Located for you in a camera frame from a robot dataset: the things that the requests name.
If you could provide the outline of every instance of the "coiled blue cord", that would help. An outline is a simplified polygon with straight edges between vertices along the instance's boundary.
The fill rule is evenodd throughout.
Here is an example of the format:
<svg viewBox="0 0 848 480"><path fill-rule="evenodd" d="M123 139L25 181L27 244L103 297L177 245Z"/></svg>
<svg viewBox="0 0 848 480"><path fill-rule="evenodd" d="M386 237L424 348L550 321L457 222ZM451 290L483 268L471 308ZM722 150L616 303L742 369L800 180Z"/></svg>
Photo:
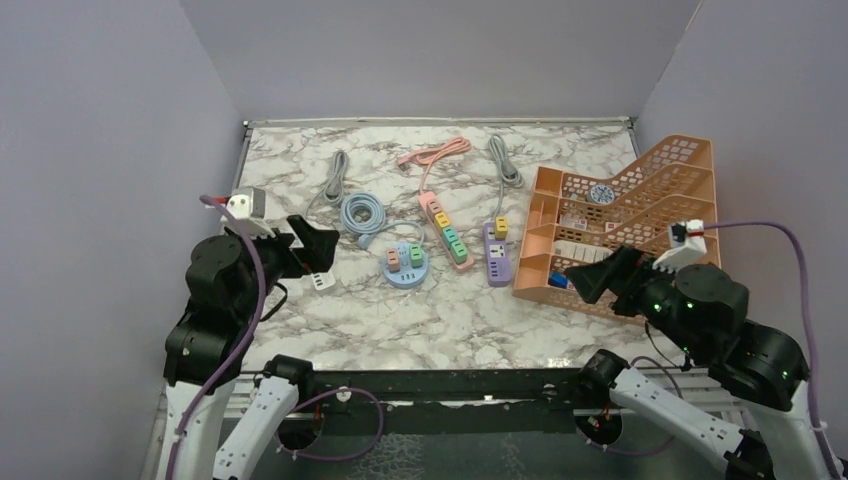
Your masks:
<svg viewBox="0 0 848 480"><path fill-rule="evenodd" d="M367 218L357 220L356 214L365 212ZM342 201L339 220L345 229L351 233L361 235L357 244L360 248L368 248L374 238L380 232L386 231L398 225L409 225L418 228L421 232L419 244L424 243L424 227L421 224L410 221L397 221L386 224L386 208L380 203L374 194L369 192L356 192L348 195Z"/></svg>

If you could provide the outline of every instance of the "white marble surface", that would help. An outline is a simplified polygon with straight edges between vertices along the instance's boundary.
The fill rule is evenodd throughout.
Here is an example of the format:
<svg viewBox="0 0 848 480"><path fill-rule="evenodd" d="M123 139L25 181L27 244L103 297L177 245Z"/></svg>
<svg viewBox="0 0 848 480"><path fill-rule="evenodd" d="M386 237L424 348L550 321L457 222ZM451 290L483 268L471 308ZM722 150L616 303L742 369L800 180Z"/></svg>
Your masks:
<svg viewBox="0 0 848 480"><path fill-rule="evenodd" d="M353 128L261 128L253 132L241 186L269 192L267 216L284 226L288 214L302 213L326 179L333 153L348 152L348 192L367 190L386 205L390 220L423 221L416 197L423 169L400 171L395 158L412 149L441 144L455 135L473 149L433 167L427 189L436 192L460 237L478 261L459 274L448 264L435 233L427 228L424 248L431 271L413 290L390 287L378 258L414 230L381 234L367 251L342 233L333 267L338 285L319 294L308 279L288 281L286 306L261 324L245 358L257 369L277 353L309 359L319 369L467 369L580 366L598 348L625 358L656 356L640 327L531 303L511 287L486 283L481 227L497 201L495 167L486 141L499 133L526 179L507 190L503 214L509 220L510 260L515 268L536 168L552 166L608 177L636 157L627 130L619 126L432 126ZM336 225L338 210L319 200L309 220ZM279 298L273 293L266 305ZM679 352L657 333L667 354Z"/></svg>

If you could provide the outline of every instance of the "perforated basket wall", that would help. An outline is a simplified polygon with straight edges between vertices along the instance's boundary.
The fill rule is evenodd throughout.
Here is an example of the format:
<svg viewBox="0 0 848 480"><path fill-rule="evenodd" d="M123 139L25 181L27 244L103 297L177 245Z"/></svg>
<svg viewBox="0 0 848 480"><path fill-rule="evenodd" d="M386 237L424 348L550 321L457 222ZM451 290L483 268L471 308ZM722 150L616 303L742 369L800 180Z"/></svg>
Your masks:
<svg viewBox="0 0 848 480"><path fill-rule="evenodd" d="M593 185L604 184L615 192L609 205L586 201ZM563 217L585 220L586 229L559 224ZM513 295L627 323L644 324L641 317L619 317L607 292L595 305L583 303L573 290L548 286L553 271L564 272L582 259L554 254L553 244L567 240L615 250L622 244L654 255L670 248L668 225L693 218L717 218L712 145L709 140L673 135L649 149L619 174L596 179L540 167L530 201ZM718 236L706 235L704 262L720 265Z"/></svg>

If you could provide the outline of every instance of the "purple cable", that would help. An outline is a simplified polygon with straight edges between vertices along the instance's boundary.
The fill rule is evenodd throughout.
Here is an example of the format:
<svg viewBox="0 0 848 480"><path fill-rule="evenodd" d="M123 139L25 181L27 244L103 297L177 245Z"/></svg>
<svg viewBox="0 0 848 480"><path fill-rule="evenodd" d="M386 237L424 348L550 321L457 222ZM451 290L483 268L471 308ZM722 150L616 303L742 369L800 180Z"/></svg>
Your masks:
<svg viewBox="0 0 848 480"><path fill-rule="evenodd" d="M667 368L662 366L662 364L660 364L660 362L654 360L651 357L641 356L641 357L636 357L633 360L631 360L630 366L631 367L635 366L641 360L651 362L654 365L656 365L660 370L662 370L663 373L665 373L665 375L668 377L668 379L671 380L671 384L674 385L674 389L677 391L677 396L680 397L680 398L683 398L683 392L680 390L680 385L677 384L677 380L674 379L674 376L672 376L671 372L669 372ZM660 453L668 450L668 448L671 447L671 444L674 443L674 437L669 437L668 440L666 440L665 442L663 442L662 445L660 445L656 448L652 448L650 450L637 450L637 451L634 452L634 451L630 451L630 450L619 450L615 447L610 447L610 446L607 446L606 448L604 448L603 445L589 440L589 437L587 437L586 434L583 433L583 431L580 430L579 428L577 429L577 433L579 433L581 437L588 440L590 445L592 445L593 447L598 448L600 450L603 450L604 453L613 453L615 455L624 455L625 457L650 457L652 455L657 455L657 454L660 454Z"/></svg>
<svg viewBox="0 0 848 480"><path fill-rule="evenodd" d="M842 478L839 469L833 461L833 456L830 453L830 447L827 444L827 438L824 436L824 430L821 428L821 418L819 417L819 403L816 395L816 386L818 385L817 373L819 371L819 349L816 346L816 340L813 336L813 321L810 318L810 287L809 277L807 275L807 260L804 257L804 250L801 249L801 242L798 237L783 224L777 222L766 222L761 220L751 220L742 222L719 222L704 225L704 230L726 227L743 227L749 225L760 225L772 227L780 230L789 237L792 242L792 248L795 249L795 256L798 257L798 270L801 277L801 321L804 324L804 335L807 337L807 350L810 353L810 388L807 390L807 403L810 408L810 422L813 424L813 432L816 435L816 442L819 444L824 462L827 465L827 471L831 478Z"/></svg>
<svg viewBox="0 0 848 480"><path fill-rule="evenodd" d="M244 230L238 220L233 217L233 215L227 211L226 207L218 203L214 198L208 195L201 195L200 201L206 205L209 205L215 210L218 210L221 215L227 217L227 220L230 221L230 225L232 225L236 232L241 237L244 242L245 247L247 247L247 251L250 254L250 259L253 260L253 266L256 269L256 280L259 284L257 289L257 297L256 297L256 312L253 313L253 318L250 320L250 323L247 326L247 332L245 332L244 337L242 337L241 341L239 341L238 345L233 348L233 351L230 355L221 363L221 366L212 373L212 376L206 380L206 383L200 387L200 390L197 391L197 394L194 398L191 399L191 403L188 404L186 411L183 412L183 416L180 419L180 423L177 425L177 430L174 432L177 435L177 440L171 445L171 453L168 454L168 467L165 470L165 480L173 480L174 471L177 468L177 457L179 456L180 451L180 442L183 439L183 432L185 432L186 425L191 419L191 414L197 408L197 405L206 395L212 385L221 378L221 375L230 368L230 365L233 364L235 359L250 346L250 342L253 341L253 332L256 331L256 326L259 325L259 318L262 316L262 308L265 306L265 272L262 270L262 260L259 258L259 252L256 251L256 247L253 245L253 241L250 239L250 235Z"/></svg>
<svg viewBox="0 0 848 480"><path fill-rule="evenodd" d="M308 458L309 460L319 460L319 461L322 461L322 462L346 462L348 460L354 460L356 458L359 458L359 457L365 455L366 453L368 453L369 451L371 451L371 449L374 448L377 445L377 442L379 442L380 439L383 437L383 408L380 407L380 401L377 400L377 397L375 397L374 394L369 392L368 390L363 390L361 388L355 388L355 387L337 388L335 390L330 390L329 392L324 392L320 395L316 395L316 396L310 398L309 400L307 400L307 401L299 404L298 406L294 407L292 409L292 411L296 412L296 411L300 410L301 408L308 407L308 406L312 405L313 403L315 403L319 400L323 400L323 399L325 399L325 398L327 398L331 395L335 395L337 393L342 393L342 392L359 393L361 395L365 395L366 397L368 397L369 400L371 400L371 403L373 403L374 406L377 408L377 434L374 435L374 438L371 439L371 442L369 442L368 445L365 446L365 448L363 448L362 450L360 450L356 453L350 453L348 455L341 455L341 456L338 456L338 457L324 457L324 456L321 456L321 455L313 455L311 453L304 453L304 452L301 452L300 450L289 450L288 448L283 446L283 442L280 440L280 434L278 432L274 432L274 438L276 438L277 442L280 443L280 448L277 451L278 452L280 452L280 451L286 452L290 455L293 455L295 458L297 458L297 457Z"/></svg>

